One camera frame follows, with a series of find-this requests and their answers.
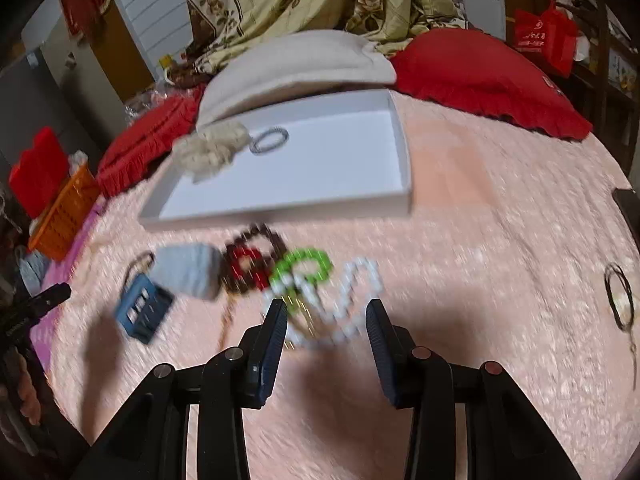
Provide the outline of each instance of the orange basket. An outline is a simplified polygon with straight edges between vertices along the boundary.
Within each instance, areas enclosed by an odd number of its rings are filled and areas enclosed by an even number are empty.
[[[29,250],[39,250],[53,260],[62,260],[98,195],[100,188],[87,165],[83,164],[62,185],[44,220],[29,238]]]

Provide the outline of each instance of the yellow patterned fabric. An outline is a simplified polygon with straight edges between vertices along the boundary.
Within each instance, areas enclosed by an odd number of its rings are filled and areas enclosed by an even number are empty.
[[[340,28],[378,44],[383,54],[403,49],[417,34],[455,22],[451,0],[188,0],[194,30],[210,34],[200,72],[215,74],[249,47],[313,28]]]

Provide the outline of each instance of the fluffy pink bedspread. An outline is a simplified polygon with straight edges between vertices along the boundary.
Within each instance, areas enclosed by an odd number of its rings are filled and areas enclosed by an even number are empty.
[[[583,480],[614,478],[640,441],[628,338],[614,323],[602,279],[615,261],[640,290],[638,252],[610,196],[628,181],[594,136],[566,142],[394,99],[411,150],[411,217],[273,228],[289,247],[325,248],[338,269],[357,255],[375,258],[394,323],[450,362],[501,362]],[[91,442],[154,365],[189,367],[218,352],[224,294],[213,303],[178,297],[150,346],[111,320],[135,255],[169,242],[222,247],[242,227],[147,233],[136,216],[157,177],[114,199],[98,220],[54,338],[58,403]],[[228,346],[261,322],[261,303],[259,294],[239,301]],[[365,337],[284,352],[273,396],[259,412],[244,412],[252,476],[401,478],[410,417],[383,397]],[[188,476],[195,478],[191,420]],[[460,478],[463,438],[461,419]]]

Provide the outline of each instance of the white box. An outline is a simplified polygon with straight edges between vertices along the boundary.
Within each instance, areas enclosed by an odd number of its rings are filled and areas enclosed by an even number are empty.
[[[281,126],[289,140],[262,155],[245,149],[229,167],[197,183],[171,163],[138,216],[145,229],[405,216],[410,211],[409,153],[388,90],[307,97],[226,121],[240,121],[253,137]]]

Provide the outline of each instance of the screw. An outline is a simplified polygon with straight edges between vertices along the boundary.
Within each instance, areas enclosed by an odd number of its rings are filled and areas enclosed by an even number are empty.
[[[163,377],[167,377],[171,373],[171,367],[169,365],[158,365],[154,368],[154,375],[158,379],[162,379]]]
[[[431,357],[431,350],[429,350],[426,346],[417,346],[413,350],[411,350],[411,355],[416,359],[424,360]]]
[[[502,373],[502,366],[495,361],[484,363],[484,369],[491,375],[500,375]]]
[[[241,348],[234,346],[225,352],[225,357],[230,361],[236,361],[244,355]]]

